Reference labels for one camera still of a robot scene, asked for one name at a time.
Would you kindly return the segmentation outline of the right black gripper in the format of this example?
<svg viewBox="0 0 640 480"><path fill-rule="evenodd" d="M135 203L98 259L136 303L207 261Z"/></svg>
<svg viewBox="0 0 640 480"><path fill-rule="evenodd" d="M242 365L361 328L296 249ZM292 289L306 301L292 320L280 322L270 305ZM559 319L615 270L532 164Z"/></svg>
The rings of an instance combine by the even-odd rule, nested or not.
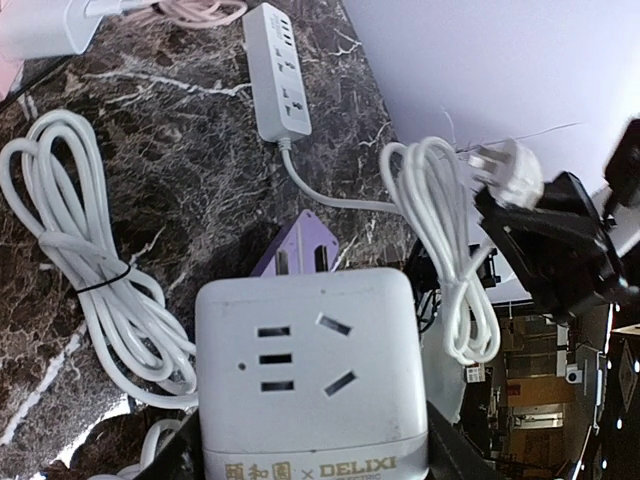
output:
<svg viewBox="0 0 640 480"><path fill-rule="evenodd" d="M475 196L481 227L535 305L556 318L602 303L630 301L624 264L580 180L569 172L545 185L539 207L500 205Z"/></svg>

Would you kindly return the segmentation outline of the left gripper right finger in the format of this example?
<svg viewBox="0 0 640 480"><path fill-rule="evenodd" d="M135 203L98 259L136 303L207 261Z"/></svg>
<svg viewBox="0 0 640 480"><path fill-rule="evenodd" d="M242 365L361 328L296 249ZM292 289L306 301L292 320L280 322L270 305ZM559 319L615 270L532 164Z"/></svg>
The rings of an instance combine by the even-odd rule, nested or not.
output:
<svg viewBox="0 0 640 480"><path fill-rule="evenodd" d="M430 402L427 403L427 479L498 480L493 470Z"/></svg>

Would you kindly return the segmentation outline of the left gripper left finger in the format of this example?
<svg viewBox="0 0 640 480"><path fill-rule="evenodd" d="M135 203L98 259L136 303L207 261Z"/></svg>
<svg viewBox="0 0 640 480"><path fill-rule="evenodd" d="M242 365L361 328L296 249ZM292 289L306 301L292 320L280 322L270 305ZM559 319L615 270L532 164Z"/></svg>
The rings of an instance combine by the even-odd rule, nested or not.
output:
<svg viewBox="0 0 640 480"><path fill-rule="evenodd" d="M198 410L184 419L155 459L142 468L134 479L205 479Z"/></svg>

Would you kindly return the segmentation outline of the white cube socket adapter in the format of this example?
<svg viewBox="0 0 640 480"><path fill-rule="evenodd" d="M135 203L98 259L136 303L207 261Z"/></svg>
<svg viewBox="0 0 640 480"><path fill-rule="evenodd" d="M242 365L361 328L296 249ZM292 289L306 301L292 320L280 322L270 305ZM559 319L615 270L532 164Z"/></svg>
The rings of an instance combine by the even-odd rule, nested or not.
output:
<svg viewBox="0 0 640 480"><path fill-rule="evenodd" d="M217 280L195 303L209 479L423 479L411 285L376 267Z"/></svg>

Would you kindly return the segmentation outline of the pink cube socket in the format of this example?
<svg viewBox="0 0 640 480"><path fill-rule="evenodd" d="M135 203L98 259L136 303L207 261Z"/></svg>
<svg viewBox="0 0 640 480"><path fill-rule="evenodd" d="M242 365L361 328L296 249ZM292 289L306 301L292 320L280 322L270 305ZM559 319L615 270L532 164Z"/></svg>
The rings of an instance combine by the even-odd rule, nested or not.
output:
<svg viewBox="0 0 640 480"><path fill-rule="evenodd" d="M16 79L21 75L24 61L9 58L4 52L0 57L0 100L3 101L9 94Z"/></svg>

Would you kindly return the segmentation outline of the purple power strip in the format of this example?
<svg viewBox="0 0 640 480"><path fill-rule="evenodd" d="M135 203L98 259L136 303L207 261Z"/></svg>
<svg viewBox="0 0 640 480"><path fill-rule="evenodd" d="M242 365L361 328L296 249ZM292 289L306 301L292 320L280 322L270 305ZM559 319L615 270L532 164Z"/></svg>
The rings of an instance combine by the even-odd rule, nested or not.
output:
<svg viewBox="0 0 640 480"><path fill-rule="evenodd" d="M328 272L334 267L339 251L339 241L333 232L314 212L305 209L279 231L251 276Z"/></svg>

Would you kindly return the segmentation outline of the white power strip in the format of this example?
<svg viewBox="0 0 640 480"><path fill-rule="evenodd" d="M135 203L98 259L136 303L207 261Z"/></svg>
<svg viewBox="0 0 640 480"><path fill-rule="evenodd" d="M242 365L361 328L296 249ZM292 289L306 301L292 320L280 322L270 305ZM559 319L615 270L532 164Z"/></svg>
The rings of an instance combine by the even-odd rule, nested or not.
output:
<svg viewBox="0 0 640 480"><path fill-rule="evenodd" d="M292 23L262 3L242 18L249 77L260 137L276 143L312 133Z"/></svg>

